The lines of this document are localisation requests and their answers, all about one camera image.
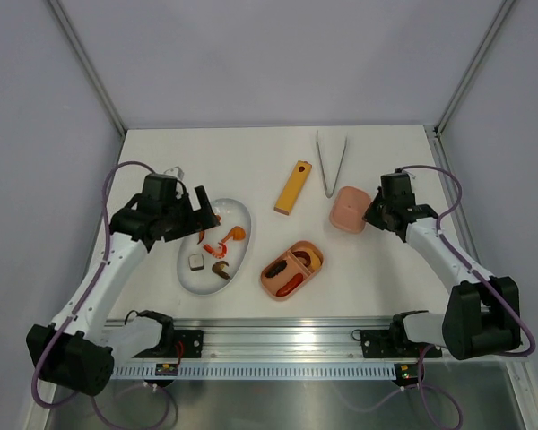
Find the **pink lunch box lid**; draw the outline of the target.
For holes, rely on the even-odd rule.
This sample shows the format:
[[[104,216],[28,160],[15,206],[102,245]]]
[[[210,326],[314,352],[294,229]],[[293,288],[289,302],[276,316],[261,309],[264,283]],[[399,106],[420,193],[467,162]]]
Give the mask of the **pink lunch box lid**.
[[[354,186],[344,186],[336,195],[329,221],[341,231],[359,234],[366,226],[364,215],[371,202],[366,192]]]

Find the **brown sea cucumber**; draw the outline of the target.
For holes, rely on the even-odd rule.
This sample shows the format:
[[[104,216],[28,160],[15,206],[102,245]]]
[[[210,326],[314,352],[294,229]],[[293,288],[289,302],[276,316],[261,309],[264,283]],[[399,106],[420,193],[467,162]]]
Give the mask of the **brown sea cucumber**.
[[[288,274],[295,274],[299,271],[298,266],[291,260],[281,259],[273,263],[264,271],[266,279],[284,277]]]

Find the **orange bread roll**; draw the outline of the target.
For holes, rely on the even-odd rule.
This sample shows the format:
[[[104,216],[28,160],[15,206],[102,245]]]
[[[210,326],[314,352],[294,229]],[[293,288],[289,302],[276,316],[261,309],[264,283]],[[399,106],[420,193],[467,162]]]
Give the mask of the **orange bread roll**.
[[[308,249],[307,254],[309,259],[308,268],[313,272],[318,271],[322,266],[321,258],[312,249]]]

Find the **metal food tongs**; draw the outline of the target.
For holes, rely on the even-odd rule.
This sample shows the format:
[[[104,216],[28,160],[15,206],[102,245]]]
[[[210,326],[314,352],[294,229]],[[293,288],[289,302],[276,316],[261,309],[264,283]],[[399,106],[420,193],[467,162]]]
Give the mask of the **metal food tongs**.
[[[349,142],[348,134],[341,136],[317,132],[315,136],[317,164],[327,199],[333,197],[338,186]]]

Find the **red sausage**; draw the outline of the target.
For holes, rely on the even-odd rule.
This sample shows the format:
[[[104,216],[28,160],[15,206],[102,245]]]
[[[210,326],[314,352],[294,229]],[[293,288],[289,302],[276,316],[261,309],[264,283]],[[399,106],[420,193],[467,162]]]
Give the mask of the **red sausage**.
[[[302,273],[295,274],[283,287],[281,287],[275,295],[277,297],[286,297],[292,291],[294,291],[304,281],[304,275]]]

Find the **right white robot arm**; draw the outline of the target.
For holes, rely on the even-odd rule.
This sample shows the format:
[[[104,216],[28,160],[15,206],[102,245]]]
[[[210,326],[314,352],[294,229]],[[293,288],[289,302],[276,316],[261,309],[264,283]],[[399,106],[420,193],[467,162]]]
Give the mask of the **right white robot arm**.
[[[400,355],[420,345],[445,348],[458,360],[514,353],[522,344],[519,291],[510,277],[497,277],[446,237],[442,217],[418,204],[410,176],[398,169],[380,178],[363,216],[416,251],[448,291],[443,314],[411,311],[394,316],[389,344]]]

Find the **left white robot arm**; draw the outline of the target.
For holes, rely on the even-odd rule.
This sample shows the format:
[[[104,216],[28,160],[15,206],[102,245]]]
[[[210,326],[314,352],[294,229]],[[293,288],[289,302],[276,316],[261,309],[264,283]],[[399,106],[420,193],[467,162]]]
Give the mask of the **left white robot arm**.
[[[195,194],[198,209],[181,181],[150,173],[140,193],[113,216],[103,217],[106,238],[97,268],[84,277],[49,325],[35,324],[26,336],[33,382],[96,396],[121,363],[139,355],[166,357],[182,352],[173,318],[155,311],[142,311],[107,339],[102,332],[125,284],[155,243],[219,226],[204,187],[196,187]]]

